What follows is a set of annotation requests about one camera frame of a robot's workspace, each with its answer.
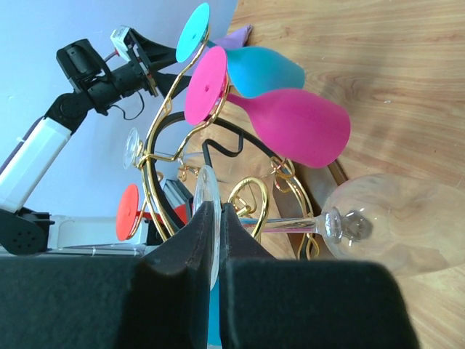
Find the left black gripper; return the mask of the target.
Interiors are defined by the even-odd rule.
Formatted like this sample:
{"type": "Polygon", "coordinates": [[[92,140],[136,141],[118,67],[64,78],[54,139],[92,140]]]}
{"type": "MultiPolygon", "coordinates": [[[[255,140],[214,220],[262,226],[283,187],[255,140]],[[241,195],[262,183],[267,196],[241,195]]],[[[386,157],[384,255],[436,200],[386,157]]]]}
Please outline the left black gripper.
{"type": "MultiPolygon", "coordinates": [[[[136,45],[140,58],[122,65],[112,72],[109,98],[130,97],[141,89],[157,97],[156,84],[163,98],[165,98],[177,78],[176,74],[156,72],[177,62],[176,49],[155,43],[133,28],[129,29],[129,36],[136,45]]],[[[190,76],[183,76],[172,93],[175,98],[190,83],[190,76]]]]}

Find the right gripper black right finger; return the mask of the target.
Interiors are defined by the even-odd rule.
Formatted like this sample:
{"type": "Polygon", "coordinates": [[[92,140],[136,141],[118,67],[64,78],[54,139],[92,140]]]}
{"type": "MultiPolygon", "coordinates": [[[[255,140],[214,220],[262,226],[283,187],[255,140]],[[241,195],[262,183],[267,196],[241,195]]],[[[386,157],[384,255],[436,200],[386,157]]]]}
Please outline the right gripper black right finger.
{"type": "Polygon", "coordinates": [[[392,274],[372,262],[279,260],[222,210],[224,348],[418,348],[392,274]]]}

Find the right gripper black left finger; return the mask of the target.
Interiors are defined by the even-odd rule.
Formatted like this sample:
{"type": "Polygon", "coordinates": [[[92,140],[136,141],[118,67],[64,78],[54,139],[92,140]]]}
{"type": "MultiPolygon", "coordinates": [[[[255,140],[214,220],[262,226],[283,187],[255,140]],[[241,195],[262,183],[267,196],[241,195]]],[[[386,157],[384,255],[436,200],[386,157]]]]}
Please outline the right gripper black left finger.
{"type": "Polygon", "coordinates": [[[5,257],[3,348],[205,348],[214,205],[144,257],[5,257]]]}

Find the purple cloth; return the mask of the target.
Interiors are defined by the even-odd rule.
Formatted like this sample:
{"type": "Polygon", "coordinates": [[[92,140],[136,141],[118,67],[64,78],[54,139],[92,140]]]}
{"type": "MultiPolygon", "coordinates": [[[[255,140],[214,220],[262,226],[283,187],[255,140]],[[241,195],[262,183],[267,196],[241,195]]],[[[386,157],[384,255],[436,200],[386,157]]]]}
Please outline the purple cloth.
{"type": "Polygon", "coordinates": [[[240,49],[248,42],[252,30],[253,25],[245,25],[220,39],[214,40],[213,43],[223,49],[240,49]]]}

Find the gold wire wine glass rack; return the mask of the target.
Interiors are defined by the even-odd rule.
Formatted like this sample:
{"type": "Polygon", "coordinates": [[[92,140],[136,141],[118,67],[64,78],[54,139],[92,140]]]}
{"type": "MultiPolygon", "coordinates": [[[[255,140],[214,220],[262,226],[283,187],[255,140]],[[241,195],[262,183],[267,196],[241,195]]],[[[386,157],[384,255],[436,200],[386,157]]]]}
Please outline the gold wire wine glass rack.
{"type": "MultiPolygon", "coordinates": [[[[168,115],[172,110],[171,102],[173,98],[171,96],[174,89],[180,82],[181,78],[183,76],[186,76],[186,72],[190,70],[195,65],[195,63],[197,63],[200,60],[201,55],[205,51],[205,47],[206,45],[202,44],[198,48],[195,55],[192,57],[192,60],[189,62],[189,64],[187,64],[184,67],[184,70],[177,74],[176,80],[174,81],[171,89],[165,97],[165,100],[161,106],[161,109],[159,110],[159,113],[154,119],[154,124],[150,127],[149,132],[147,134],[144,143],[147,155],[143,156],[141,162],[138,164],[138,168],[142,171],[142,184],[144,186],[145,191],[145,201],[149,206],[149,211],[151,215],[155,215],[155,208],[160,209],[159,215],[161,216],[162,222],[159,223],[157,222],[156,218],[153,219],[155,219],[155,226],[159,230],[159,233],[161,234],[163,241],[166,241],[168,238],[172,237],[174,235],[174,232],[180,229],[177,228],[177,220],[180,221],[181,217],[179,216],[179,219],[173,218],[174,215],[177,213],[167,203],[164,202],[166,201],[166,197],[165,194],[161,192],[161,189],[157,191],[158,189],[155,188],[155,186],[159,186],[158,179],[154,180],[152,176],[155,174],[155,162],[171,160],[176,161],[176,158],[184,151],[184,148],[187,145],[190,138],[194,134],[205,129],[206,127],[209,127],[211,124],[216,124],[217,126],[227,129],[238,136],[237,151],[230,151],[210,138],[205,139],[203,142],[202,153],[204,162],[206,163],[202,164],[203,166],[201,167],[191,166],[191,164],[181,164],[182,166],[180,167],[180,171],[182,173],[182,181],[185,180],[185,176],[188,172],[195,173],[197,179],[199,179],[200,176],[201,181],[199,188],[201,190],[201,194],[203,194],[203,192],[206,190],[207,194],[212,195],[212,198],[208,198],[207,200],[216,200],[216,205],[221,206],[219,199],[219,189],[217,185],[217,179],[215,179],[214,169],[212,167],[209,146],[214,148],[216,151],[218,151],[225,157],[234,158],[241,154],[241,152],[243,151],[243,141],[247,140],[248,142],[252,143],[256,148],[258,148],[264,155],[267,156],[269,160],[268,162],[270,163],[271,172],[267,172],[266,175],[264,174],[261,177],[257,175],[252,175],[251,177],[242,179],[238,183],[237,188],[232,191],[232,201],[230,202],[235,202],[238,196],[238,192],[241,191],[244,186],[250,184],[257,185],[261,191],[261,194],[263,194],[262,196],[264,196],[264,198],[261,199],[262,216],[259,218],[259,223],[264,222],[266,218],[265,216],[269,213],[270,196],[265,183],[263,183],[263,179],[272,177],[275,183],[275,189],[273,189],[273,193],[277,193],[278,191],[280,191],[283,193],[283,195],[285,195],[288,191],[290,191],[294,195],[296,202],[299,204],[300,210],[302,211],[304,218],[309,218],[315,213],[314,209],[319,207],[317,203],[314,203],[312,200],[310,200],[309,195],[311,194],[311,190],[308,186],[306,187],[304,185],[305,183],[307,185],[310,183],[308,181],[310,177],[305,177],[304,179],[307,181],[304,184],[302,184],[302,182],[299,179],[299,171],[297,171],[296,174],[294,163],[290,159],[284,159],[279,157],[278,154],[269,149],[259,138],[253,136],[246,130],[234,125],[233,123],[218,117],[225,103],[225,97],[221,97],[219,99],[219,102],[217,106],[215,106],[214,111],[212,111],[211,116],[209,116],[209,119],[207,118],[207,121],[202,122],[200,126],[194,128],[194,130],[186,136],[186,138],[182,141],[182,144],[179,146],[178,152],[176,154],[174,154],[172,157],[167,158],[156,155],[154,153],[155,142],[158,136],[157,132],[161,132],[165,127],[173,124],[174,122],[181,121],[184,118],[183,113],[175,113],[172,115],[168,115]],[[279,189],[279,182],[277,178],[281,178],[281,180],[286,183],[287,188],[279,189]]],[[[328,166],[323,167],[323,169],[326,171],[325,173],[323,173],[324,175],[326,175],[326,177],[323,178],[324,176],[322,174],[319,174],[322,177],[317,178],[316,184],[320,183],[341,185],[342,183],[348,180],[348,176],[338,160],[333,161],[328,166]]],[[[303,257],[303,260],[310,260],[312,259],[312,257],[316,258],[319,256],[320,245],[315,240],[314,234],[297,232],[294,237],[291,237],[292,235],[293,233],[288,233],[288,240],[290,241],[290,245],[292,246],[296,259],[300,260],[303,257]]]]}

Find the magenta wine glass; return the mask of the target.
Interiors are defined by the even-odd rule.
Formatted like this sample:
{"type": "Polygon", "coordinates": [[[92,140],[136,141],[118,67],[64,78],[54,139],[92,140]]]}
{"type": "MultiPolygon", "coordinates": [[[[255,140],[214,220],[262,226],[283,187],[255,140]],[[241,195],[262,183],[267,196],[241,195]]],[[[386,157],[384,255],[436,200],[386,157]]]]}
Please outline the magenta wine glass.
{"type": "Polygon", "coordinates": [[[185,120],[198,126],[221,97],[248,114],[260,140],[272,151],[312,168],[335,161],[351,133],[349,114],[340,105],[303,89],[276,89],[253,98],[226,92],[227,54],[210,49],[187,88],[185,120]]]}

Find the clear wine glass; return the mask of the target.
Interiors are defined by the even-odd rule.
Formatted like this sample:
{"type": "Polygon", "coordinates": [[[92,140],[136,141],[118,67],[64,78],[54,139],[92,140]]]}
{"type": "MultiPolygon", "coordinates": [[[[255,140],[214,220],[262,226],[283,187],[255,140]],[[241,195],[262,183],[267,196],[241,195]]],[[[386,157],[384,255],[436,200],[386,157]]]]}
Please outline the clear wine glass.
{"type": "MultiPolygon", "coordinates": [[[[124,169],[129,169],[130,167],[137,168],[138,164],[141,162],[143,156],[147,155],[147,151],[145,150],[145,145],[140,138],[140,134],[138,130],[133,127],[129,135],[126,139],[126,143],[124,146],[124,154],[123,154],[123,166],[124,169]]],[[[180,164],[186,164],[188,162],[194,163],[201,163],[204,161],[203,153],[202,152],[194,152],[194,153],[185,153],[182,152],[177,158],[180,164]]]]}
{"type": "Polygon", "coordinates": [[[344,182],[316,217],[242,217],[240,223],[254,238],[318,234],[336,259],[377,262],[397,276],[464,264],[464,192],[398,174],[344,182]]]}

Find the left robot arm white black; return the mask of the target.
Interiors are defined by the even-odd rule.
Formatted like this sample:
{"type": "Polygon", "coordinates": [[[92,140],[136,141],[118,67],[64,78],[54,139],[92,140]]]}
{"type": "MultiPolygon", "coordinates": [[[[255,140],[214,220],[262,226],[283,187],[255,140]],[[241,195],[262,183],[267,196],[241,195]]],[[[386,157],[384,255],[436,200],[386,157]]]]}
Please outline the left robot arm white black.
{"type": "Polygon", "coordinates": [[[44,116],[1,166],[1,247],[17,256],[51,251],[50,214],[24,207],[28,197],[50,168],[90,110],[106,116],[119,100],[140,90],[168,94],[174,75],[162,68],[175,64],[176,49],[157,44],[133,28],[122,26],[112,33],[116,54],[126,64],[114,71],[87,39],[57,51],[57,61],[73,86],[60,95],[44,116]]]}

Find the front cyan wine glass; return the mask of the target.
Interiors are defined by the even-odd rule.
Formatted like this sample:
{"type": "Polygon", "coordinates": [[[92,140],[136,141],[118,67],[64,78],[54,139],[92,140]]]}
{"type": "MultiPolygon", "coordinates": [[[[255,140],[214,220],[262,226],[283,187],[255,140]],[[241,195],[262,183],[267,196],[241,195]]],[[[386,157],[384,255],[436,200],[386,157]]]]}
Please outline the front cyan wine glass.
{"type": "Polygon", "coordinates": [[[219,325],[219,283],[210,292],[207,348],[222,348],[219,325]]]}

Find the cyan wine glass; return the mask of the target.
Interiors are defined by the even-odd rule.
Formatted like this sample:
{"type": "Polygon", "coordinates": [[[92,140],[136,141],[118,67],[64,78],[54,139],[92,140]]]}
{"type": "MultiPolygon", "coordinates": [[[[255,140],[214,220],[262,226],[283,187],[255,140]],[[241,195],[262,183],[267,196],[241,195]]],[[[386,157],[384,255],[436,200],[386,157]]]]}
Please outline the cyan wine glass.
{"type": "MultiPolygon", "coordinates": [[[[220,45],[208,38],[210,6],[203,2],[190,15],[179,36],[175,57],[183,63],[205,44],[212,53],[220,45]]],[[[225,49],[227,72],[232,85],[246,98],[254,98],[276,89],[301,89],[305,72],[297,63],[266,47],[225,49]]]]}
{"type": "Polygon", "coordinates": [[[207,348],[222,348],[219,325],[219,283],[210,292],[207,348]]]}

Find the back cyan wine glass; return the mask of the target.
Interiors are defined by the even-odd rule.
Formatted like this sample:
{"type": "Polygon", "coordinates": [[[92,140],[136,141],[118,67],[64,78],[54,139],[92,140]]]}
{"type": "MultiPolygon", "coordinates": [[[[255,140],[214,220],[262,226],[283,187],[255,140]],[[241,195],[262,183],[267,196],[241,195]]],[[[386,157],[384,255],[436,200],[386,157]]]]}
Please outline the back cyan wine glass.
{"type": "MultiPolygon", "coordinates": [[[[190,15],[179,36],[175,57],[183,63],[205,44],[212,53],[220,45],[208,38],[210,6],[203,2],[190,15]]],[[[232,85],[246,98],[254,98],[276,89],[301,89],[305,72],[297,63],[266,47],[225,49],[227,72],[232,85]]]]}

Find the red wine glass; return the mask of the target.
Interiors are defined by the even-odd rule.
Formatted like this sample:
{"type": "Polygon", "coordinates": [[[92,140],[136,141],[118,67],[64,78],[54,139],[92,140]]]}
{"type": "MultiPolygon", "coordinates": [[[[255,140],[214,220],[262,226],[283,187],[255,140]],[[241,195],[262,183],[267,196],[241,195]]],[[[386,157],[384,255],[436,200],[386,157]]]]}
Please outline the red wine glass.
{"type": "Polygon", "coordinates": [[[119,241],[128,241],[136,232],[136,223],[143,219],[152,221],[152,215],[146,210],[146,201],[139,209],[140,192],[135,184],[128,185],[118,205],[116,215],[116,236],[119,241]]]}

